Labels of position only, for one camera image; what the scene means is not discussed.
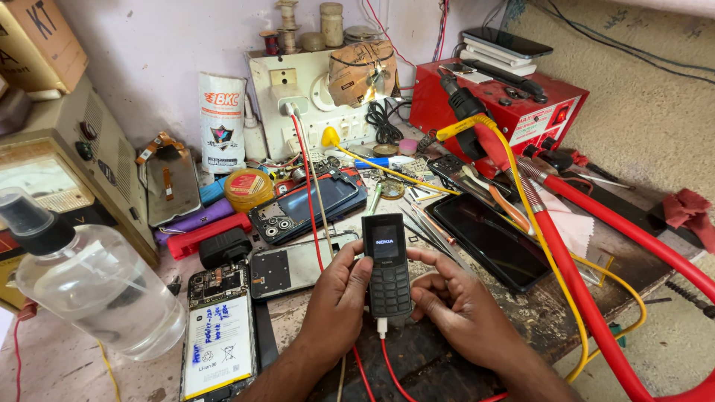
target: wooden table surface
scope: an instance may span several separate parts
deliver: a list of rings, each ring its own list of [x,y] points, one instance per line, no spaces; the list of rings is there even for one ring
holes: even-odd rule
[[[406,137],[419,137],[412,129],[401,129],[406,133]],[[437,157],[444,150],[433,145],[430,152],[431,157]],[[365,181],[369,188],[369,201],[374,193],[375,182],[371,179]],[[613,190],[645,210],[656,203],[656,200],[642,196],[639,191],[628,191],[609,185],[602,187]],[[587,215],[568,201],[565,203],[575,213]],[[376,213],[400,212],[398,206],[407,206],[406,201],[381,200]],[[345,220],[331,224],[331,231],[354,230],[360,233],[360,216],[363,212],[354,212]],[[665,232],[660,238],[687,258],[694,259],[701,254],[701,250],[670,232]],[[311,239],[312,235],[308,234],[295,242]],[[408,245],[430,247],[422,240],[408,242]],[[254,246],[265,247],[266,244],[261,240]],[[594,260],[599,253],[598,249],[616,257],[611,270],[641,295],[646,295],[662,285],[673,272],[651,253],[597,220],[588,246],[589,260]],[[162,264],[157,269],[157,274],[166,283],[174,275],[182,276],[179,299],[185,306],[188,278],[202,269],[198,256],[192,255],[177,262],[167,250],[162,250],[161,254]],[[548,362],[556,362],[579,345],[576,322],[553,275],[543,279],[528,292],[517,294],[501,285],[469,255],[462,251],[460,254],[484,280],[519,333]],[[410,262],[410,279],[430,269],[431,267],[422,263]],[[592,285],[589,288],[606,320],[614,319],[634,303],[633,298],[623,288],[609,280],[602,288]],[[309,299],[310,290],[305,290],[269,301],[268,307],[279,352],[298,334]],[[86,402],[113,400],[114,390],[106,367],[97,344],[89,335],[50,312],[41,310],[37,317],[20,323],[18,338],[23,360],[23,401],[43,401],[50,398],[55,401]],[[409,317],[390,319],[387,345],[396,376],[405,390],[418,401],[479,401],[501,391],[501,385],[493,373],[461,358],[429,320],[414,323]],[[382,401],[404,401],[385,367],[375,320],[369,313],[364,315],[363,331],[357,340],[357,349],[375,398]],[[179,343],[158,359],[138,363],[108,350],[108,359],[122,393],[122,401],[178,401],[181,354],[182,345]],[[6,396],[14,396],[15,375],[16,360],[11,328],[0,349],[0,386],[6,390]],[[339,376],[340,365],[318,383],[309,400],[334,401]],[[343,400],[368,401],[351,353],[347,356]]]

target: opened smartphone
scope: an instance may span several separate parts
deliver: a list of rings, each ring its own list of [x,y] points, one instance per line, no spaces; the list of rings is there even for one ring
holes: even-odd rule
[[[471,194],[437,201],[425,211],[509,288],[526,292],[551,272],[543,251],[529,236]]]
[[[553,53],[553,48],[549,46],[494,28],[468,29],[462,33],[462,36],[487,44],[520,59],[535,59]]]
[[[189,278],[181,402],[228,401],[256,378],[256,332],[248,275],[243,260]]]

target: red cloth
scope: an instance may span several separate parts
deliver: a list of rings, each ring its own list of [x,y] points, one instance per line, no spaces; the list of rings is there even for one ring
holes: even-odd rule
[[[715,254],[715,227],[707,214],[711,206],[700,194],[686,188],[663,199],[668,225],[676,229],[684,225],[698,236],[708,253]]]
[[[575,163],[577,166],[584,167],[588,163],[588,157],[585,155],[581,155],[578,151],[573,151],[571,153],[571,157],[573,158],[573,163]]]

